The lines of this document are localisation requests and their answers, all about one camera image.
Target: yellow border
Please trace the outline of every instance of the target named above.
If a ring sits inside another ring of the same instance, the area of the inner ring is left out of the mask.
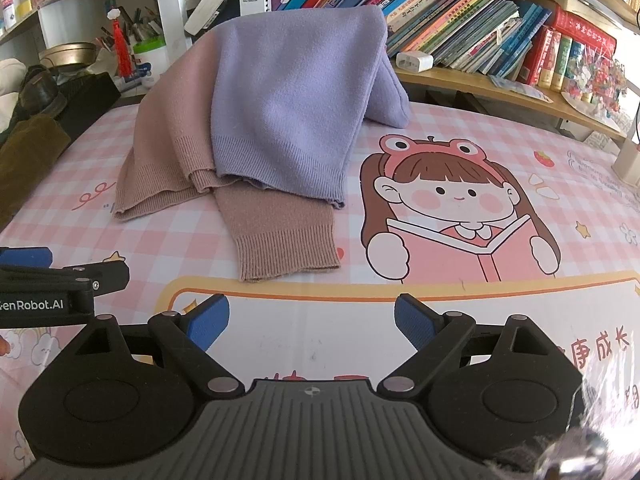
[[[388,303],[395,301],[399,294],[408,292],[421,301],[476,300],[480,298],[504,298],[560,292],[590,286],[636,280],[640,274],[632,270],[572,276],[569,278],[549,278],[526,282],[497,283],[454,283],[450,285],[355,285],[334,283],[298,282],[258,282],[247,283],[226,278],[206,278],[203,276],[183,276],[170,282],[160,293],[156,303],[156,313],[171,310],[176,298],[185,292],[198,294],[226,294],[242,298],[263,298],[268,300],[313,300],[349,301],[367,303]]]

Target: brown hair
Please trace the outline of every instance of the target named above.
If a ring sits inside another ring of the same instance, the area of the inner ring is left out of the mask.
[[[449,145],[448,142],[436,142],[433,140],[433,137],[428,137],[428,139],[429,140],[415,140],[414,142],[416,144]],[[369,242],[376,234],[388,232],[386,225],[387,219],[397,219],[389,203],[376,192],[373,186],[373,182],[377,177],[385,174],[384,169],[388,159],[389,155],[386,153],[373,153],[366,158],[360,168],[360,189],[365,212],[360,239],[364,247],[369,245]],[[520,183],[511,174],[511,171],[500,164],[488,160],[486,163],[494,168],[505,182],[511,184],[518,192],[520,202],[518,202],[518,205],[515,207],[517,217],[521,218],[524,215],[531,217],[538,235],[551,246],[559,263],[560,248],[558,247],[558,243],[551,234],[551,231],[549,231],[534,211]],[[393,180],[403,184],[412,182],[418,177],[422,180],[449,180],[452,182],[469,182],[472,184],[487,184],[491,182],[496,186],[501,186],[501,183],[481,166],[461,156],[449,155],[447,153],[431,152],[410,155],[398,165],[392,176]]]

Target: brown cloth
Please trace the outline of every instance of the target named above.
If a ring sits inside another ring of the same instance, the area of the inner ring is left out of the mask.
[[[49,174],[69,142],[60,125],[45,115],[16,125],[0,148],[0,231]]]
[[[215,47],[208,32],[140,103],[133,148],[118,176],[114,218],[129,220],[213,190],[238,248],[240,280],[339,267],[328,203],[217,176],[210,138]]]

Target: cartoon girl's face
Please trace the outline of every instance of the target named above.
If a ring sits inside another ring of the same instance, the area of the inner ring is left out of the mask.
[[[449,180],[422,180],[403,184],[386,176],[374,181],[376,192],[387,202],[405,204],[415,212],[451,222],[492,222],[511,216],[520,202],[509,183],[501,187]]]

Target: gray ribbed plate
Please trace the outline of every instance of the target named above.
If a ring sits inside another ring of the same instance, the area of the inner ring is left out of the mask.
[[[217,400],[178,442],[112,468],[38,460],[20,480],[482,480],[495,477],[441,443],[410,402],[367,381],[257,381]]]

